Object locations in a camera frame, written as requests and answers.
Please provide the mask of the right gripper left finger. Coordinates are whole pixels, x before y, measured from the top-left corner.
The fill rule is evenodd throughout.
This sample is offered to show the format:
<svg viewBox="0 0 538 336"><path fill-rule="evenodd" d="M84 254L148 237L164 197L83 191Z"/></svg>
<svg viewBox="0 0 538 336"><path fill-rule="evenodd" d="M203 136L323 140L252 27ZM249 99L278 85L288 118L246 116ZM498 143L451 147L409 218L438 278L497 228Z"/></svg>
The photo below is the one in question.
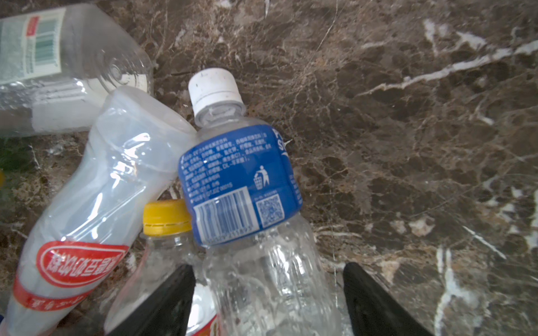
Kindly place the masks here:
<svg viewBox="0 0 538 336"><path fill-rule="evenodd" d="M108 335L185 335L196 278L193 267L181 265L153 292L120 309Z"/></svg>

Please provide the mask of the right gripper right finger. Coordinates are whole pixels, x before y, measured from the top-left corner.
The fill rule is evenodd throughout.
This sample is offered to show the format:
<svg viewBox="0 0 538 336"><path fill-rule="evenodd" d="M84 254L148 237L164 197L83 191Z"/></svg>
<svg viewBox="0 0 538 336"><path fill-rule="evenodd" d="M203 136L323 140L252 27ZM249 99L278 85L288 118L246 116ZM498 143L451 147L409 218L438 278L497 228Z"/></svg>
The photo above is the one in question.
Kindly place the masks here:
<svg viewBox="0 0 538 336"><path fill-rule="evenodd" d="M432 336L358 263L346 264L343 282L347 310L355 335Z"/></svg>

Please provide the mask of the clear bottle red label yellow cap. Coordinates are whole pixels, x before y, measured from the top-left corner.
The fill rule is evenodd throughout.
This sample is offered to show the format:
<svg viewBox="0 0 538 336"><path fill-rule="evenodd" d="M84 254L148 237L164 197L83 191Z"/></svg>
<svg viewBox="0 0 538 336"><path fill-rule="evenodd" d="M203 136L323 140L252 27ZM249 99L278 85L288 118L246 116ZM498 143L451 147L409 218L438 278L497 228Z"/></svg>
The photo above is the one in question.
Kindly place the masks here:
<svg viewBox="0 0 538 336"><path fill-rule="evenodd" d="M203 277L203 259L193 237L191 215L184 200L161 200L148 203L143 213L146 249L141 263L122 288L105 319L104 331L126 320L183 264L193 267L196 287L189 315L187 335L220 335L217 307Z"/></svg>

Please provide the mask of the blue label white cap bottle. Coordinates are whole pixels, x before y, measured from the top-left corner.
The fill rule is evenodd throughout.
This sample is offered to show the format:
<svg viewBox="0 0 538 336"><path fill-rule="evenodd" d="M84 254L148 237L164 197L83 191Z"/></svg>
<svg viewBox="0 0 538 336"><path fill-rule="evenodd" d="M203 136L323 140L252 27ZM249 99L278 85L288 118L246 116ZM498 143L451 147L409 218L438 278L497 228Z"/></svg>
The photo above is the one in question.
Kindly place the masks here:
<svg viewBox="0 0 538 336"><path fill-rule="evenodd" d="M340 335L281 134L249 118L231 72L189 81L198 133L178 175L223 335Z"/></svg>

